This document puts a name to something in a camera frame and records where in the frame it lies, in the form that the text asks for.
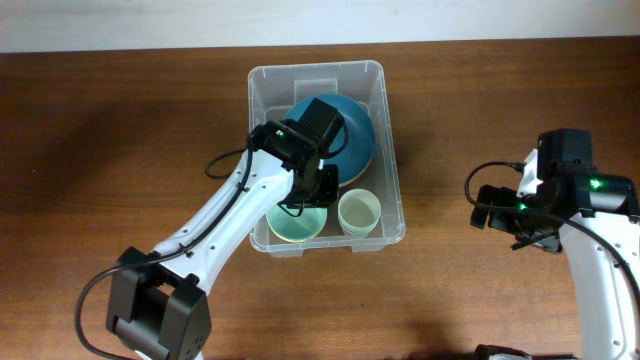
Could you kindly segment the beige bowl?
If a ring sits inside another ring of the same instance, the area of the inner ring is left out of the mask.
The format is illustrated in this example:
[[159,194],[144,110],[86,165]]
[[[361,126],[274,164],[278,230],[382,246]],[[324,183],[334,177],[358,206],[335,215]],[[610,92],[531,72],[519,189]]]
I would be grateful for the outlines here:
[[369,159],[369,161],[367,162],[366,166],[355,176],[351,177],[349,180],[341,182],[339,184],[339,188],[343,188],[346,187],[347,185],[353,183],[354,181],[358,180],[369,168],[370,164],[373,161],[373,157]]

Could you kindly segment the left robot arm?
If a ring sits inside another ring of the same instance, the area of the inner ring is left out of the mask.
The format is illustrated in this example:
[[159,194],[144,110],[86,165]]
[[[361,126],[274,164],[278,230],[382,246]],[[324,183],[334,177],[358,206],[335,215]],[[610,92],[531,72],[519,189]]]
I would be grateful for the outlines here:
[[339,111],[314,99],[297,120],[256,126],[223,186],[174,235],[145,254],[117,260],[106,328],[143,359],[199,359],[211,332],[207,296],[222,267],[273,207],[298,217],[338,198],[331,143],[347,127]]

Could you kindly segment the mint green small bowl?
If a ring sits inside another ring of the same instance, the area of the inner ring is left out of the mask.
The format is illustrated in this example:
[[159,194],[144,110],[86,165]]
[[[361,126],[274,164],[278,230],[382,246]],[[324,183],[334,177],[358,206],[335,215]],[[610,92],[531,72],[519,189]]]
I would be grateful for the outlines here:
[[278,206],[266,214],[271,231],[280,239],[299,243],[317,236],[324,228],[328,216],[326,208],[305,208],[300,216],[291,216]]

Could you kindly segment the blue bowl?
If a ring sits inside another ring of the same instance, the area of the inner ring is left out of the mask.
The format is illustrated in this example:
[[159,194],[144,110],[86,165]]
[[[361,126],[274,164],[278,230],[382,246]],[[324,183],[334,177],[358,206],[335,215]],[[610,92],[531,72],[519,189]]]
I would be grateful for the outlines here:
[[325,161],[339,169],[339,186],[355,181],[369,166],[375,150],[376,135],[368,113],[354,100],[338,94],[319,94],[317,99],[336,108],[345,120],[349,141],[345,149]]

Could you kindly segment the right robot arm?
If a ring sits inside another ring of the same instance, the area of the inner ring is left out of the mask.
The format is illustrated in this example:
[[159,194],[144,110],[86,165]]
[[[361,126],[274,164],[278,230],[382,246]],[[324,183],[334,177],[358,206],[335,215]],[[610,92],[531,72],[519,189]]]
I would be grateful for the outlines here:
[[512,249],[565,253],[586,359],[639,356],[639,198],[633,181],[600,172],[586,130],[541,134],[522,162],[517,189],[467,193],[470,223],[511,234]]

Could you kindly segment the mint green cup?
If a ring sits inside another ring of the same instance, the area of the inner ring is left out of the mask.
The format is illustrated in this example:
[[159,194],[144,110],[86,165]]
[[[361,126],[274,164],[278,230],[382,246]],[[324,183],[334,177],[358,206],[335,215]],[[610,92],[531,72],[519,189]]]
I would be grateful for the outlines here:
[[348,226],[347,224],[340,224],[340,227],[345,236],[355,239],[366,238],[373,231],[372,228],[354,228]]

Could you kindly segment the cream cup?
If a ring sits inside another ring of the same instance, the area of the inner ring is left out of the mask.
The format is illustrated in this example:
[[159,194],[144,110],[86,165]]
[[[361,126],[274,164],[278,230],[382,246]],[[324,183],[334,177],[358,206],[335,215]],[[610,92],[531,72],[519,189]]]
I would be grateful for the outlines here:
[[381,210],[375,194],[365,189],[352,189],[338,202],[338,221],[354,228],[374,229],[380,220]]

